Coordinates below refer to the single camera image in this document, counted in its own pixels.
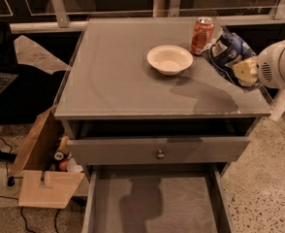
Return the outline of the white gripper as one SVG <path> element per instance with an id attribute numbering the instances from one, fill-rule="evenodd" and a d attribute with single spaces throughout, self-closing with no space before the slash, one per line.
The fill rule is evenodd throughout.
<path id="1" fill-rule="evenodd" d="M 259 80 L 270 88 L 285 88 L 285 40 L 264 49 L 255 59 L 246 59 L 233 66 L 238 82 L 254 85 Z"/>

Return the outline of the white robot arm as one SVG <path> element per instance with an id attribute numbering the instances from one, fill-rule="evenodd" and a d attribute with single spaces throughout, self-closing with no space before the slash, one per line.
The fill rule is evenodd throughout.
<path id="1" fill-rule="evenodd" d="M 265 48 L 258 56 L 233 66 L 235 76 L 243 82 L 258 79 L 264 86 L 277 88 L 270 103 L 270 119 L 277 121 L 285 112 L 285 40 Z"/>

